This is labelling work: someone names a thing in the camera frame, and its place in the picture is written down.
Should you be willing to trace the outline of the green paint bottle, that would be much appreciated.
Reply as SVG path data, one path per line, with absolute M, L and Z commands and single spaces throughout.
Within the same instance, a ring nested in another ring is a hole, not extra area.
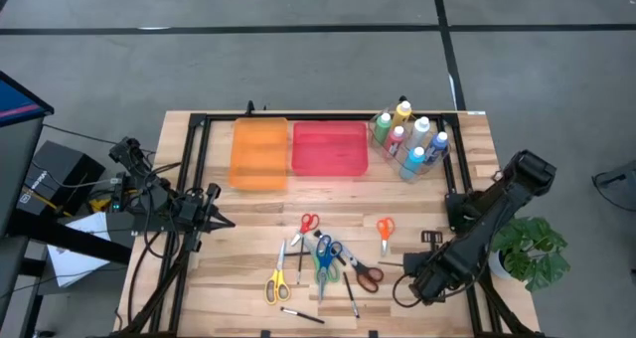
M 388 112 L 383 112 L 376 118 L 374 127 L 374 139 L 378 145 L 382 146 L 385 143 L 389 135 L 391 125 L 392 117 Z

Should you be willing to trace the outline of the blue-violet paint bottle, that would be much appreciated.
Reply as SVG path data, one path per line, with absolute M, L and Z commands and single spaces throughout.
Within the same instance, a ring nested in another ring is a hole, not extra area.
M 425 149 L 426 165 L 432 165 L 447 149 L 448 135 L 444 131 L 440 131 L 433 135 Z

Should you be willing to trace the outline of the dark monitor with blue screen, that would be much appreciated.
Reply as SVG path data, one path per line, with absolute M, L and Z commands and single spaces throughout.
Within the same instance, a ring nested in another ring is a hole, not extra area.
M 0 71 L 0 238 L 9 233 L 44 117 L 54 113 L 50 104 Z

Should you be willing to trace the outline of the maroon and black scissors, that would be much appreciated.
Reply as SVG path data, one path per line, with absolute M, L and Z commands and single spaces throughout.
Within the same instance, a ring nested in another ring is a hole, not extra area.
M 359 285 L 369 293 L 379 290 L 379 283 L 384 279 L 384 272 L 377 267 L 369 267 L 359 261 L 346 247 L 342 247 L 343 255 L 356 272 Z

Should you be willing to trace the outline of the orange plastic tray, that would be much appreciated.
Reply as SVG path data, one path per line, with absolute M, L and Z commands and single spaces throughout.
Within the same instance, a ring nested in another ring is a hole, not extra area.
M 287 187 L 288 122 L 284 117 L 239 118 L 234 123 L 229 184 L 245 191 Z

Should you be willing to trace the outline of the yellow paint bottle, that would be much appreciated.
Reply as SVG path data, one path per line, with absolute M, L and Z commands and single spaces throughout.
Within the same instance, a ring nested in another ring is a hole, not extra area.
M 403 126 L 412 113 L 411 104 L 408 100 L 402 100 L 396 107 L 393 115 L 392 128 L 396 126 Z

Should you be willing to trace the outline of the black equipment box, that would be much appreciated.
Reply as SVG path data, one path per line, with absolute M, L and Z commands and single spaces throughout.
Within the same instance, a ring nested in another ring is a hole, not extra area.
M 88 155 L 46 141 L 33 157 L 16 208 L 39 216 L 73 216 L 104 172 Z

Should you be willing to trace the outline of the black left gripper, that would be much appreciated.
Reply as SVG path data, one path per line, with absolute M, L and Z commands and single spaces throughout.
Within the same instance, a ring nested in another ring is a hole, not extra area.
M 187 217 L 191 223 L 191 229 L 186 235 L 186 251 L 198 252 L 201 247 L 201 234 L 209 234 L 219 229 L 230 229 L 235 223 L 226 218 L 220 209 L 214 205 L 214 201 L 220 196 L 221 188 L 216 183 L 211 183 L 206 190 L 203 188 L 190 188 L 186 191 L 186 203 L 191 214 Z

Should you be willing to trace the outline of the white paint bottle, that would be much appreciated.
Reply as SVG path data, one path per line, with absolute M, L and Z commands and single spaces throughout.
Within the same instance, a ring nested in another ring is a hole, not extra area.
M 429 118 L 422 116 L 413 123 L 413 127 L 410 136 L 405 144 L 405 147 L 410 150 L 422 145 L 428 131 L 430 129 Z

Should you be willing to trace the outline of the orange-handled scissors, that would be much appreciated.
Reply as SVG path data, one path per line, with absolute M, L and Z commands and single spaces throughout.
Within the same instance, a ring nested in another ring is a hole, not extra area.
M 377 220 L 377 230 L 381 236 L 381 256 L 385 256 L 389 250 L 389 239 L 394 233 L 396 224 L 390 217 Z

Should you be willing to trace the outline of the yellow-handled scissors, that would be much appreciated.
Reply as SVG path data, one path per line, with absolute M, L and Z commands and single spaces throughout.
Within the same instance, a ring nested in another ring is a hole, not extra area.
M 284 278 L 285 251 L 286 240 L 283 240 L 280 246 L 273 274 L 267 280 L 264 287 L 264 298 L 269 305 L 274 305 L 277 302 L 286 301 L 290 298 L 290 288 Z

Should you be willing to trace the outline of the red paint bottle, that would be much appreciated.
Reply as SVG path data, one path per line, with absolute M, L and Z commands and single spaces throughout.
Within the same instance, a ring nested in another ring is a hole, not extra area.
M 385 149 L 387 156 L 395 157 L 398 153 L 398 148 L 404 140 L 404 128 L 397 125 L 393 131 L 389 134 L 386 142 Z

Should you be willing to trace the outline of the black metal stand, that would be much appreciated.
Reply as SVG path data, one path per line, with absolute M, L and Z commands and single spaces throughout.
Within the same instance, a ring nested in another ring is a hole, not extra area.
M 25 257 L 29 241 L 122 264 L 128 264 L 131 256 L 129 247 L 69 228 L 54 219 L 14 212 L 0 226 L 0 328 L 16 291 L 18 276 L 41 277 L 44 273 L 43 260 Z

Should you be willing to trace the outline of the teal paint bottle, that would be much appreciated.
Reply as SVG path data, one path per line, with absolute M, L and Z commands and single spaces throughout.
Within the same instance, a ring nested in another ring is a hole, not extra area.
M 406 158 L 399 171 L 402 179 L 405 181 L 413 179 L 417 175 L 424 160 L 425 151 L 423 147 L 418 146 L 411 149 L 406 155 Z

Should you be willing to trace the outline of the blue-handled scissors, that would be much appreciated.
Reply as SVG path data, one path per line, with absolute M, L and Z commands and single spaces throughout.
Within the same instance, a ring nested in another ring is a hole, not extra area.
M 337 254 L 342 251 L 342 244 L 334 241 L 330 236 L 323 235 L 319 239 L 316 249 L 318 268 L 316 278 L 318 282 L 318 301 L 322 302 L 325 297 L 325 290 L 328 282 L 337 282 L 340 279 L 340 272 L 337 267 L 332 268 L 333 262 L 337 259 Z

